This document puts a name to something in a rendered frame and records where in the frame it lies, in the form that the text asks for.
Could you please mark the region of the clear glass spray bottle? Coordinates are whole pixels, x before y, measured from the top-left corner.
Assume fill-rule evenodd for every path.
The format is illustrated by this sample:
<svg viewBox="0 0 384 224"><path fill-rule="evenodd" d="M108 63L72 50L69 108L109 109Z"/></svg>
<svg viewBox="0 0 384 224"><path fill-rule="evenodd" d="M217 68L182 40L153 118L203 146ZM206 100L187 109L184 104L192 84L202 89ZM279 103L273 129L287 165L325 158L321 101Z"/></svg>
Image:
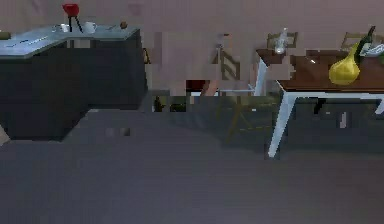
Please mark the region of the clear glass spray bottle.
<svg viewBox="0 0 384 224"><path fill-rule="evenodd" d="M284 28L275 43L275 52L277 54L283 54L285 52L287 39L288 39L288 29Z"/></svg>

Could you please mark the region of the dark green bottle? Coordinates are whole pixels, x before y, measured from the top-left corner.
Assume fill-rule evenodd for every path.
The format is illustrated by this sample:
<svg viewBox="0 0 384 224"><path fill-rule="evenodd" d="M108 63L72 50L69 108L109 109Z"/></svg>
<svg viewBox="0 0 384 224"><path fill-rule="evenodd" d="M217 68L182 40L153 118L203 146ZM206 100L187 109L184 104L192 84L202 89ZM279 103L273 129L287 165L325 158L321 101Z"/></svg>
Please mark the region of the dark green bottle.
<svg viewBox="0 0 384 224"><path fill-rule="evenodd" d="M354 59L357 65L360 65L360 62L362 59L362 56L360 55L360 53L363 50L364 46L366 44L372 43L373 32L375 31L375 29L376 29L375 25L371 26L368 33L360 40L354 55Z"/></svg>

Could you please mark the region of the olive wooden chair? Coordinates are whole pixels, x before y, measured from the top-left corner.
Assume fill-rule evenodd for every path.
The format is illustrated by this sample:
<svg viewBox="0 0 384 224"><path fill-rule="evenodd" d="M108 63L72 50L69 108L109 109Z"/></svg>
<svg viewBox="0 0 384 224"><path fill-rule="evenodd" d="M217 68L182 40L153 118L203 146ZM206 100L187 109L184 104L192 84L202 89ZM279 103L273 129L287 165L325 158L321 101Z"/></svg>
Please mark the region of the olive wooden chair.
<svg viewBox="0 0 384 224"><path fill-rule="evenodd" d="M371 41L372 38L367 33L350 33L346 32L340 49L342 51L350 51L353 46L358 46L362 39Z"/></svg>
<svg viewBox="0 0 384 224"><path fill-rule="evenodd" d="M254 127L245 118L243 112L250 109L252 101L253 87L246 89L236 89L240 82L240 62L230 54L229 41L231 35L228 33L220 34L217 44L217 52L212 63L217 64L221 72L221 81L218 84L216 93L224 100L230 101L228 108L233 110L233 116L227 131L226 141L229 142L236 132L241 132L238 121L242 120L246 125L245 131L254 130Z"/></svg>
<svg viewBox="0 0 384 224"><path fill-rule="evenodd" d="M267 48L272 49L275 47L275 45L278 42L278 39L280 37L279 33L271 34L269 33L267 36ZM298 33L297 32L288 32L287 33L287 47L288 48L295 48L297 43Z"/></svg>

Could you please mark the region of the brown table with white legs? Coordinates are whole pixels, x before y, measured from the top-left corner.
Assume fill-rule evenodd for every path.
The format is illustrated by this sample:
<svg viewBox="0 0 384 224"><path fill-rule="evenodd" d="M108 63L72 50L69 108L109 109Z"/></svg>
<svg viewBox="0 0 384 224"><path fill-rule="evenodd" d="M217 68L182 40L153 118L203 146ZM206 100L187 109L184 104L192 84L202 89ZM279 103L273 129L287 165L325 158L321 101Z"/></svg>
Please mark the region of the brown table with white legs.
<svg viewBox="0 0 384 224"><path fill-rule="evenodd" d="M331 65L347 52L308 50L306 56L291 55L294 72L289 80L277 80L283 91L275 128L268 149L274 158L298 98L379 100L376 114L384 113L384 63L379 58L365 58L357 79L350 85L336 85L329 79Z"/></svg>

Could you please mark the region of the dark grey kitchen counter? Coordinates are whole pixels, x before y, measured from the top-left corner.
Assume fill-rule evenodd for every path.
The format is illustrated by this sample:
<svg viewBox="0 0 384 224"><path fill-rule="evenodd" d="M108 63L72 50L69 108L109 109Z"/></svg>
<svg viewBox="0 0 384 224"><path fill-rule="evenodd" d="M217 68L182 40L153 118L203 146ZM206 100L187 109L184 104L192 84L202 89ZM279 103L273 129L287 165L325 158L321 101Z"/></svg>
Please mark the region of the dark grey kitchen counter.
<svg viewBox="0 0 384 224"><path fill-rule="evenodd" d="M60 141L88 110L136 110L147 90L138 28L0 40L0 126L12 140Z"/></svg>

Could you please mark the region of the yellow gourd-shaped vase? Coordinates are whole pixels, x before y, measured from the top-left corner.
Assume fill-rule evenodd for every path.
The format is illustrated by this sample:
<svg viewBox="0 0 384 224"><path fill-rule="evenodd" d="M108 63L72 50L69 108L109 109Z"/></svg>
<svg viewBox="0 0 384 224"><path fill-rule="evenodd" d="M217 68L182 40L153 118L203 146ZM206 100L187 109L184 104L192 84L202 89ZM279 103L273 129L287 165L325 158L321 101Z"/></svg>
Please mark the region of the yellow gourd-shaped vase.
<svg viewBox="0 0 384 224"><path fill-rule="evenodd" d="M355 53L359 44L355 43L348 55L334 63L329 69L329 80L336 85L350 85L360 74L359 66L355 61Z"/></svg>

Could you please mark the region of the red lamp on black legs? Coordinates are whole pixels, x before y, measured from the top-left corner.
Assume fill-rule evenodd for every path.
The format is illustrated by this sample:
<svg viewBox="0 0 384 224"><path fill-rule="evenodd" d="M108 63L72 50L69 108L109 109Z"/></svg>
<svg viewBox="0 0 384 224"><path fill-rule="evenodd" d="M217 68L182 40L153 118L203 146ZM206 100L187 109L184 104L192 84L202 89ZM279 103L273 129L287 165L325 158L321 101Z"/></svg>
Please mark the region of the red lamp on black legs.
<svg viewBox="0 0 384 224"><path fill-rule="evenodd" d="M78 14L80 12L79 5L75 3L67 3L67 4L63 4L62 8L64 12L67 14L69 31L72 31L72 20L76 21L76 24L79 30L82 31L82 27L78 19Z"/></svg>

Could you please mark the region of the white dish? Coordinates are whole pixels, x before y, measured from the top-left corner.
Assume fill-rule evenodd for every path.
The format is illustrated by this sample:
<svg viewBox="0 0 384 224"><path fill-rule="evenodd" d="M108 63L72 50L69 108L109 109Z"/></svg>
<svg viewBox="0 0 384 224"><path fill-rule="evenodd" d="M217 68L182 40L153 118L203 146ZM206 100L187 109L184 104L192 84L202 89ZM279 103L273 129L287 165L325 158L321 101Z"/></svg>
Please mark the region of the white dish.
<svg viewBox="0 0 384 224"><path fill-rule="evenodd" d="M384 44L379 44L375 47L365 45L360 52L362 57L378 57L384 53Z"/></svg>

